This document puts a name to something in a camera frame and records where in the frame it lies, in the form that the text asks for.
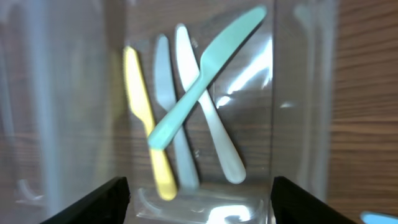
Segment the green knife handle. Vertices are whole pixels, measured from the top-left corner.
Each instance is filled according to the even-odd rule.
[[[180,129],[199,97],[206,90],[208,82],[203,78],[198,80],[157,124],[148,137],[148,144],[159,150],[165,149]]]

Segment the white knife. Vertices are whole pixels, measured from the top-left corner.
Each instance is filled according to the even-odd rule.
[[[199,68],[193,54],[188,30],[183,24],[178,24],[175,29],[175,51],[182,86],[187,91],[198,78]],[[225,177],[231,183],[241,183],[246,178],[246,170],[217,114],[207,90],[200,97],[199,103],[209,125],[210,134],[213,138]]]
[[[155,47],[154,82],[156,100],[163,109],[170,111],[176,104],[177,97],[175,96],[173,84],[169,40],[163,34],[159,35]],[[181,189],[198,189],[198,174],[183,126],[174,136],[173,144]]]

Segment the knife handle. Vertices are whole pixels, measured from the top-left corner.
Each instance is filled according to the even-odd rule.
[[[177,195],[177,186],[165,151],[149,150],[156,190],[163,200],[172,200]]]
[[[209,92],[206,90],[199,99],[203,108],[210,134],[216,148],[221,168],[227,180],[233,184],[239,184],[246,178],[246,170],[242,160],[229,138],[220,117],[217,114]]]
[[[159,150],[164,150],[172,141],[177,131],[187,118],[200,95],[206,90],[208,82],[201,76],[182,96],[175,106],[157,124],[148,137],[148,144]]]
[[[183,128],[177,131],[174,136],[173,144],[181,188],[184,190],[198,189],[199,178]]]

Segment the plastic cutlery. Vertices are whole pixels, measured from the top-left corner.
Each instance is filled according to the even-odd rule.
[[[173,84],[169,40],[163,34],[159,35],[155,47],[154,80],[156,100],[164,110],[170,111],[176,104],[177,97]],[[183,126],[177,131],[173,143],[181,189],[198,189],[198,174]]]
[[[164,149],[169,145],[196,101],[212,79],[266,15],[264,7],[255,7],[232,22],[206,48],[200,60],[200,74],[191,88],[167,113],[148,137],[150,146]]]
[[[155,126],[155,121],[137,52],[129,46],[124,48],[124,83],[130,110],[144,123],[148,136]],[[166,152],[150,148],[149,155],[159,196],[164,200],[172,200],[177,195],[177,186]]]
[[[198,78],[199,68],[193,54],[188,30],[183,24],[177,25],[175,29],[175,53],[182,86],[187,91]],[[231,183],[241,183],[246,178],[242,160],[236,152],[207,90],[199,98],[199,103],[209,125],[210,134],[225,177]]]

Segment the white knife handle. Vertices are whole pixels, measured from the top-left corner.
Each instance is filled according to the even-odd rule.
[[[178,179],[181,189],[196,190],[199,188],[199,179],[192,153],[188,145],[183,128],[180,128],[173,139],[175,158],[177,161]]]
[[[221,168],[228,181],[239,184],[246,178],[246,170],[234,144],[217,114],[209,92],[206,90],[199,99],[209,125],[210,134],[216,147]]]

